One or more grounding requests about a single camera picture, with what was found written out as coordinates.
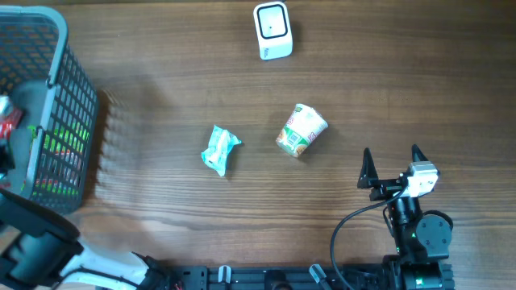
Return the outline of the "teal snack packet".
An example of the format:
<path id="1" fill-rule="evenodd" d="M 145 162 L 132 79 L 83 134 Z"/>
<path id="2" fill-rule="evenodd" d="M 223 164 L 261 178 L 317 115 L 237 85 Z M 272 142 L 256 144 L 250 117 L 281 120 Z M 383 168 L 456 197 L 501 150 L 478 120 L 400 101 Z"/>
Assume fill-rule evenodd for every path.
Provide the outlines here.
<path id="1" fill-rule="evenodd" d="M 208 148 L 201 153 L 205 165 L 215 170 L 220 176 L 226 175 L 227 159 L 234 146 L 242 141 L 230 131 L 214 125 L 208 142 Z"/>

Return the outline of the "instant noodle cup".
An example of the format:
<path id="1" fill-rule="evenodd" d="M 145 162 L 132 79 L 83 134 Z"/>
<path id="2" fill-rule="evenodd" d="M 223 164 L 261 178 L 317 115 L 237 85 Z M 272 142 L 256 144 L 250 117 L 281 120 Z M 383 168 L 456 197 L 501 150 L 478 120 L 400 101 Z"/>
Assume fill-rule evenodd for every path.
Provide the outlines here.
<path id="1" fill-rule="evenodd" d="M 298 103 L 276 138 L 277 145 L 293 157 L 299 157 L 328 128 L 314 108 Z"/>

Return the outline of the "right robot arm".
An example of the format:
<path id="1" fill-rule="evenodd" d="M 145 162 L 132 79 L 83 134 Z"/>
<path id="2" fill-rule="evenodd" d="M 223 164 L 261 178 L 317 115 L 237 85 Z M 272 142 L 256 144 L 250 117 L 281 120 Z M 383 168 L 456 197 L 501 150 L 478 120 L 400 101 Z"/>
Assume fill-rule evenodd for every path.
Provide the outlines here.
<path id="1" fill-rule="evenodd" d="M 383 258 L 387 289 L 441 289 L 455 287 L 449 258 L 453 221 L 438 210 L 423 211 L 419 199 L 434 191 L 439 169 L 413 145 L 412 162 L 394 179 L 377 175 L 371 151 L 366 148 L 357 187 L 370 189 L 371 201 L 386 203 L 384 216 L 394 238 L 396 255 Z"/>

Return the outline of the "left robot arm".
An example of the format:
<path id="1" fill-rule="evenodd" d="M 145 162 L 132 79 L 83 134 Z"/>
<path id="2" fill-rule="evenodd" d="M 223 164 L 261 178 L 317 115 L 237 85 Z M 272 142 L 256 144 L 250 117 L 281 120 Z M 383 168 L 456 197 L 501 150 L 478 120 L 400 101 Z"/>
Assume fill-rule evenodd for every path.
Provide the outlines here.
<path id="1" fill-rule="evenodd" d="M 12 289 L 90 284 L 101 289 L 172 289 L 156 260 L 89 244 L 77 227 L 41 205 L 1 191 L 1 229 L 18 236 L 1 250 L 1 284 Z"/>

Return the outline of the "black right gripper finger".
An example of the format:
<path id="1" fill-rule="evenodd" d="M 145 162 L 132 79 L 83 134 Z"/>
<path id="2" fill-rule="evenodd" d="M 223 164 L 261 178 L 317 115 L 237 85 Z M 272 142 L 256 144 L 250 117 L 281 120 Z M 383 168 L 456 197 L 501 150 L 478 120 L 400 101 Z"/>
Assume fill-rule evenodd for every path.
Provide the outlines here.
<path id="1" fill-rule="evenodd" d="M 364 149 L 363 163 L 357 181 L 358 189 L 370 189 L 377 187 L 379 178 L 372 158 L 372 153 L 368 147 Z"/>
<path id="2" fill-rule="evenodd" d="M 422 153 L 417 144 L 411 147 L 412 160 L 414 162 L 426 162 L 428 158 Z"/>

